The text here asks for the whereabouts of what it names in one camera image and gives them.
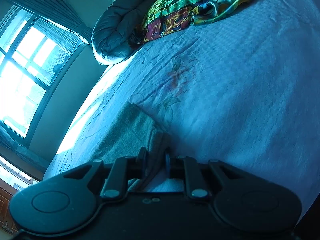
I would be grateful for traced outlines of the dark green pants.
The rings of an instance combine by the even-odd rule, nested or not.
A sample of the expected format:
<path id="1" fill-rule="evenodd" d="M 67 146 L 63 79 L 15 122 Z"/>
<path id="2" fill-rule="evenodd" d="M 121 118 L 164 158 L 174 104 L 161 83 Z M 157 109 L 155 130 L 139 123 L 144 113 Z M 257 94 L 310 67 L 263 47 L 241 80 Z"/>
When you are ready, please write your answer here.
<path id="1" fill-rule="evenodd" d="M 93 158 L 110 164 L 120 157 L 136 157 L 141 148 L 146 148 L 144 177 L 129 182 L 130 191 L 139 191 L 145 189 L 160 171 L 169 145 L 168 133 L 138 106 L 126 102 L 95 149 Z"/>

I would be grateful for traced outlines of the large bedroom window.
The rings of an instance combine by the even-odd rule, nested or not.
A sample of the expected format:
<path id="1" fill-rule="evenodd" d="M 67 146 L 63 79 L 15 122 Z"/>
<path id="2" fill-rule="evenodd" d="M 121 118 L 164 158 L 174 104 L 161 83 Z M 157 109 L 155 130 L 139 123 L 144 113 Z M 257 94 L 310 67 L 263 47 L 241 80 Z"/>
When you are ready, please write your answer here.
<path id="1" fill-rule="evenodd" d="M 24 139 L 83 41 L 12 6 L 1 20 L 1 124 Z"/>

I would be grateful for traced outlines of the floral light blue bed sheet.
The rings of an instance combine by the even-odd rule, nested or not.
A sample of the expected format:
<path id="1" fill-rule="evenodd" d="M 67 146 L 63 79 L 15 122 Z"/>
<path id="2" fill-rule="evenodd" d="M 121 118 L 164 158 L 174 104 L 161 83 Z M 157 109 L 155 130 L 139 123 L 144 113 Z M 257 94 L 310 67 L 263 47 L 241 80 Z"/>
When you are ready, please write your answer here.
<path id="1" fill-rule="evenodd" d="M 44 177 L 94 160 L 126 102 L 169 134 L 173 154 L 287 187 L 308 211 L 319 194 L 319 0 L 253 0 L 108 67 Z"/>

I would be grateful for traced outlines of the far room window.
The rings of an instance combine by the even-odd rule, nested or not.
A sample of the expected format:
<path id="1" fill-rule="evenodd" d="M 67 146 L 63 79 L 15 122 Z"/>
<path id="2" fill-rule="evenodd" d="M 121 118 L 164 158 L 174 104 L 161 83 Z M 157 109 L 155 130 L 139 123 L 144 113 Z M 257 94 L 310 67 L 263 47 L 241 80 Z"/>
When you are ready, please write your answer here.
<path id="1" fill-rule="evenodd" d="M 0 157 L 0 166 L 1 179 L 18 191 L 38 183 L 37 180 L 19 170 L 3 157 Z"/>

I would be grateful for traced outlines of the brown wooden door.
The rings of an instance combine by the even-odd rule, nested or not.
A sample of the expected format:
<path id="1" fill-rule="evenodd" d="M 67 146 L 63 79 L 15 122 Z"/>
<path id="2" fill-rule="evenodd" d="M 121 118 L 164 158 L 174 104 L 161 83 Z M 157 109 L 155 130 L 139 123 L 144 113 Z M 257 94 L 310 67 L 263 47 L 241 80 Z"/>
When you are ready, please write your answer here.
<path id="1" fill-rule="evenodd" d="M 10 193 L 5 191 L 3 188 L 0 189 L 1 229 L 8 232 L 11 235 L 16 235 L 18 233 L 18 230 L 9 212 L 9 203 L 11 198 L 12 198 L 12 195 Z"/>

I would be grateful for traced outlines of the teal curtain left of window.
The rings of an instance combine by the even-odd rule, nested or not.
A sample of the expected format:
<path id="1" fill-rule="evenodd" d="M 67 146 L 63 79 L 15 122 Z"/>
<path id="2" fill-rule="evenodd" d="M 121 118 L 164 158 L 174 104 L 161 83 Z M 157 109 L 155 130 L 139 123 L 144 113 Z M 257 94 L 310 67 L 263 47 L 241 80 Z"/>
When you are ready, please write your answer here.
<path id="1" fill-rule="evenodd" d="M 14 152 L 21 159 L 41 172 L 45 172 L 49 162 L 18 143 L 1 125 L 1 146 Z"/>

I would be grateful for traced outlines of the teal curtain of window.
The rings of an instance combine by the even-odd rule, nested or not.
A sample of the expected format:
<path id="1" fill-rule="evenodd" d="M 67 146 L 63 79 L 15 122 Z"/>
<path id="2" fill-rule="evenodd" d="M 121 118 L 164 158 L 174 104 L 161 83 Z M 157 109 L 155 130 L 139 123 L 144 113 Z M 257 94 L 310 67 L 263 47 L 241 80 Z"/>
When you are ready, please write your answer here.
<path id="1" fill-rule="evenodd" d="M 66 0 L 7 0 L 34 15 L 78 35 L 91 43 L 92 28 L 88 27 Z"/>
<path id="2" fill-rule="evenodd" d="M 1 125 L 1 146 L 14 152 L 21 159 L 41 172 L 45 172 L 49 162 L 18 143 Z"/>

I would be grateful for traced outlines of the rolled grey blue duvet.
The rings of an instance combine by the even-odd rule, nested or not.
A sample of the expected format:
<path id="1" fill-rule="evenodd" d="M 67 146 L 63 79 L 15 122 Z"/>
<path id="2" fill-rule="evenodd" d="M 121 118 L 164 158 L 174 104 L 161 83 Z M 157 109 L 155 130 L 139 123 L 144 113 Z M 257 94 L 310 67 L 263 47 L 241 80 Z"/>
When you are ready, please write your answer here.
<path id="1" fill-rule="evenodd" d="M 100 64 L 117 64 L 133 53 L 128 40 L 155 1 L 115 0 L 100 16 L 92 31 L 93 54 Z"/>

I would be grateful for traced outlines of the colourful patterned satin blanket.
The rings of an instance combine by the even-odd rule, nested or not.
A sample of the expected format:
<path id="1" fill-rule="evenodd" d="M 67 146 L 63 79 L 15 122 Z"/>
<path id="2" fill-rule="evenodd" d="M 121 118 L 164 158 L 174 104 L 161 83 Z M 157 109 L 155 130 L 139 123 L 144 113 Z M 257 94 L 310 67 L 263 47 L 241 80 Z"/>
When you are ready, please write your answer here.
<path id="1" fill-rule="evenodd" d="M 156 0 L 146 11 L 128 43 L 132 48 L 184 30 L 190 25 L 214 23 L 227 18 L 250 0 Z"/>

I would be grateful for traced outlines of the teal curtain right of window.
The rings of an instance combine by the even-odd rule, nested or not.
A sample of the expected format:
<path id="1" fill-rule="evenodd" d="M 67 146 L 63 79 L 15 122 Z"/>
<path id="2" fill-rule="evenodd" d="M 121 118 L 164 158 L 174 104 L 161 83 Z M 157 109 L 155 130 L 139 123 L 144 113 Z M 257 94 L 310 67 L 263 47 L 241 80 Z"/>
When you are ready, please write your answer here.
<path id="1" fill-rule="evenodd" d="M 66 0 L 7 0 L 34 15 L 78 35 L 91 43 L 92 28 L 88 27 Z"/>

